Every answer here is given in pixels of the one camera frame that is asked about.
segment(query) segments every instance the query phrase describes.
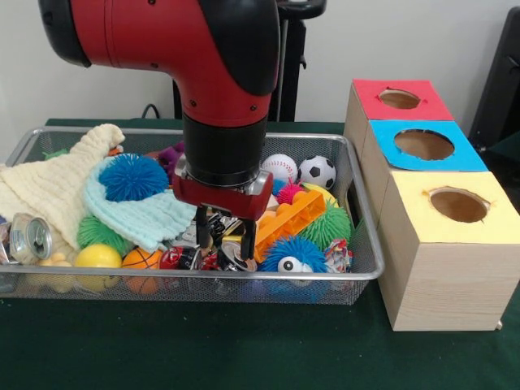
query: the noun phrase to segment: pink toy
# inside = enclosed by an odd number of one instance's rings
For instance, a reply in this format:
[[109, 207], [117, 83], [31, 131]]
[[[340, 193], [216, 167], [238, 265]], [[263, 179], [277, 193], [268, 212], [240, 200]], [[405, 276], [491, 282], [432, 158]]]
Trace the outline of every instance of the pink toy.
[[289, 183], [282, 187], [282, 189], [278, 192], [276, 200], [280, 205], [283, 203], [288, 203], [289, 205], [292, 205], [294, 195], [296, 195], [300, 191], [303, 191], [303, 188], [300, 187], [300, 185], [294, 184], [292, 181], [289, 181]]

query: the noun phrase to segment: orange basketball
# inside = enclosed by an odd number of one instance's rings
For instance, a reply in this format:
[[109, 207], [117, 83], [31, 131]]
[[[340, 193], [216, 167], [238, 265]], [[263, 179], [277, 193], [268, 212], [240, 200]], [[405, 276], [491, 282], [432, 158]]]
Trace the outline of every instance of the orange basketball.
[[[121, 267], [156, 270], [162, 255], [162, 250], [150, 254], [141, 248], [137, 248], [127, 254]], [[127, 287], [136, 294], [149, 295], [158, 291], [158, 280], [154, 277], [126, 276], [123, 280]]]

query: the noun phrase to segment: red paper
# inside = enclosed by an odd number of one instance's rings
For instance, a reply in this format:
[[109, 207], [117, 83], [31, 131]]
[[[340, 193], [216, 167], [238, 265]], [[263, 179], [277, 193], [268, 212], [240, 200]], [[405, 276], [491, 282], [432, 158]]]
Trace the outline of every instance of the red paper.
[[[353, 84], [368, 119], [453, 120], [428, 80], [354, 80]], [[412, 93], [420, 103], [411, 109], [387, 106], [379, 96], [386, 89]]]

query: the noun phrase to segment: blue paper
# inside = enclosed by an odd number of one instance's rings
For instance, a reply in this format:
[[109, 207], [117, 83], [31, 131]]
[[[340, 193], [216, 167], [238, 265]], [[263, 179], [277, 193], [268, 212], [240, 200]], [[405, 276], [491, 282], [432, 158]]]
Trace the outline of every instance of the blue paper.
[[[482, 172], [488, 168], [458, 125], [453, 121], [371, 120], [375, 139], [388, 163], [408, 171], [466, 171]], [[423, 160], [407, 154], [396, 145], [395, 137], [407, 130], [434, 132], [447, 138], [453, 153], [442, 160]]]

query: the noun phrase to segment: metal mesh bin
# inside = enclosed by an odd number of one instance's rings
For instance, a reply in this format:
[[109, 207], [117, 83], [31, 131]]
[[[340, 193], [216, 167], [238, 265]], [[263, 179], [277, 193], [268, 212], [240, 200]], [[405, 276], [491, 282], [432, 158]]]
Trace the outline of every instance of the metal mesh bin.
[[[39, 128], [18, 144], [7, 165], [39, 161], [44, 153], [70, 149], [87, 128]], [[148, 153], [182, 140], [176, 130], [124, 129], [125, 152]], [[0, 297], [99, 299], [136, 301], [225, 301], [352, 305], [369, 280], [384, 269], [379, 240], [372, 222], [355, 152], [342, 136], [268, 134], [263, 158], [285, 153], [297, 163], [322, 155], [336, 165], [332, 193], [353, 221], [349, 248], [354, 253], [352, 273], [283, 274], [277, 272], [163, 271], [75, 267], [0, 266]], [[86, 289], [95, 285], [96, 291]], [[152, 284], [152, 293], [135, 293], [132, 284]], [[52, 285], [66, 285], [56, 292]]]

